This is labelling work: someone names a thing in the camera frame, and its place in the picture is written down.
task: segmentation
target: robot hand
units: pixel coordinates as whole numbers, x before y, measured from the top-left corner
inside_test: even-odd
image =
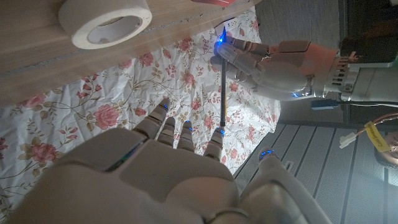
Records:
[[[221,57],[225,58],[228,77],[258,95],[290,101],[315,96],[312,79],[318,73],[327,77],[337,51],[302,40],[269,47],[226,37],[215,44],[211,63],[221,70]]]
[[[189,122],[177,149],[173,118],[154,140],[168,107],[164,100],[132,131],[111,129],[65,154],[8,223],[330,223],[273,150],[260,153],[259,176],[239,197],[220,163],[221,128],[204,156],[193,153]]]

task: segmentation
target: yellow tag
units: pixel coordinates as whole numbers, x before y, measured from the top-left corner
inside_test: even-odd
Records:
[[[365,124],[366,132],[368,134],[369,139],[374,144],[374,147],[379,152],[385,152],[391,150],[390,146],[386,143],[383,137],[380,135],[379,131],[377,130],[376,125],[374,125],[371,121]]]

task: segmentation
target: tape roll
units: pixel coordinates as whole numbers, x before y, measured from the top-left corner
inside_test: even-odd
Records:
[[[152,13],[146,0],[67,0],[58,19],[76,47],[100,49],[143,31]]]

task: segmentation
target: floral tablecloth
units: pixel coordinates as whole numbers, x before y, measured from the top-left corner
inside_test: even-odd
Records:
[[[260,42],[254,8],[239,16],[233,37]],[[133,128],[163,99],[176,120],[193,124],[202,154],[220,122],[220,72],[211,66],[211,29],[0,110],[0,222],[53,161],[110,128]],[[269,132],[278,101],[253,95],[228,80],[222,163],[233,173]]]

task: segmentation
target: wooden table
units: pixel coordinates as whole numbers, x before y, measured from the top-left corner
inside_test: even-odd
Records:
[[[0,1],[0,108],[92,75],[231,19],[261,0],[229,7],[147,0],[153,19],[139,35],[98,50],[76,48],[58,23],[65,0]]]

